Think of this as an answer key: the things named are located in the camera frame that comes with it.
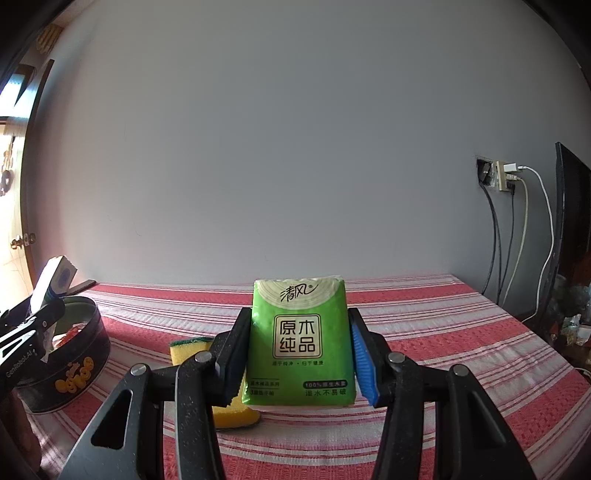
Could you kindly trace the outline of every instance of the wall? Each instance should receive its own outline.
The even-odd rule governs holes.
[[[539,169],[553,201],[554,142],[591,160],[591,93],[520,0],[97,0],[51,56],[37,268],[64,253],[98,280],[448,271],[480,289],[475,155]],[[510,309],[533,304],[550,244],[525,175]]]

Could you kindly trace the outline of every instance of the blue circle on box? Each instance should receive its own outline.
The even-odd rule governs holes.
[[[60,273],[60,278],[57,279],[57,286],[63,288],[66,286],[66,283],[70,279],[70,269],[65,268],[63,272]]]

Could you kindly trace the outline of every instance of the sponge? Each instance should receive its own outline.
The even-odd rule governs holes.
[[[187,340],[176,340],[170,343],[170,357],[173,365],[182,364],[187,358],[195,355],[197,352],[209,350],[213,342],[209,337],[197,337]],[[244,380],[240,385],[238,396],[232,399],[232,403],[227,407],[212,407],[213,423],[217,429],[234,429],[237,427],[246,427],[254,425],[261,418],[261,414],[256,410],[248,408],[242,403],[242,392],[244,390]]]

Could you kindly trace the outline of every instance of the striped tablecloth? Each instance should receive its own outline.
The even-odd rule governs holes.
[[[591,432],[591,388],[560,355],[502,309],[451,275],[347,281],[349,306],[392,349],[448,369],[466,364],[499,407],[539,478],[558,478]],[[97,302],[111,356],[95,382],[60,411],[31,416],[43,467],[57,476],[68,452],[121,376],[138,362],[170,365],[172,340],[232,326],[252,287],[147,287],[100,284]],[[218,434],[230,479],[367,479],[384,409],[358,395],[348,408],[264,413],[250,429]],[[164,456],[176,478],[174,406],[167,405]],[[421,479],[432,478],[434,405],[425,407]]]

